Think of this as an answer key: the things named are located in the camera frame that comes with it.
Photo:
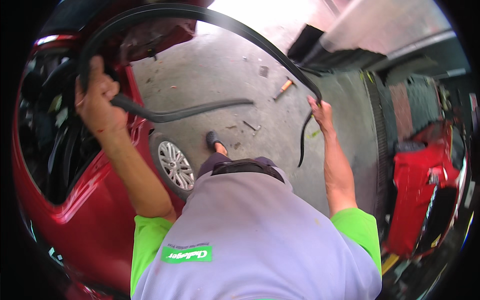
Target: green sleeve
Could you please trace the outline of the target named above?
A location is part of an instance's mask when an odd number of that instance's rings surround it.
[[[146,218],[135,216],[135,234],[133,236],[132,275],[130,276],[130,297],[135,292],[138,280],[149,264],[172,227],[164,218]]]
[[[358,208],[347,208],[334,214],[330,220],[338,231],[365,249],[381,275],[380,243],[375,217]]]

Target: bright light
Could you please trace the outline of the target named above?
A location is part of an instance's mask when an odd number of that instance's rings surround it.
[[[35,44],[36,44],[37,46],[40,46],[40,45],[42,45],[42,44],[45,44],[45,43],[54,41],[54,40],[56,40],[57,38],[59,38],[59,35],[46,36],[46,37],[43,37],[43,38],[37,40],[37,41],[35,42]]]
[[[465,232],[465,237],[463,238],[462,248],[460,248],[460,251],[463,250],[463,246],[465,246],[465,242],[467,241],[468,231],[470,230],[470,225],[472,225],[473,214],[474,214],[474,213],[475,213],[475,212],[473,212],[473,213],[472,213],[472,216],[470,217],[470,222],[468,223],[467,231]]]

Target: car wheel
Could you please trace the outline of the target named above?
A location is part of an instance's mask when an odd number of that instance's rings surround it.
[[[425,149],[425,144],[415,141],[399,142],[395,146],[395,152],[416,152]]]
[[[187,200],[195,185],[195,171],[187,156],[172,139],[159,132],[150,136],[150,153],[165,184],[182,200]]]

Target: man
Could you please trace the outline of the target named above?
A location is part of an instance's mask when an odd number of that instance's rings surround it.
[[[232,162],[216,152],[202,165],[181,217],[132,146],[125,112],[109,101],[119,84],[91,61],[76,108],[123,180],[135,217],[132,299],[374,299],[382,286],[373,216],[359,210],[353,173],[326,102],[308,97],[325,139],[330,219],[292,193],[265,158]]]

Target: hand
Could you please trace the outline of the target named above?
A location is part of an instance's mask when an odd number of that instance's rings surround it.
[[[308,104],[312,108],[313,117],[320,125],[320,130],[323,134],[328,132],[334,132],[332,122],[332,106],[325,101],[321,101],[320,105],[317,105],[317,101],[312,96],[307,96]]]
[[[127,123],[125,111],[110,104],[118,94],[120,84],[104,73],[103,65],[101,56],[94,56],[90,60],[90,80],[86,93],[78,78],[75,83],[75,109],[102,146],[119,133],[126,132]]]

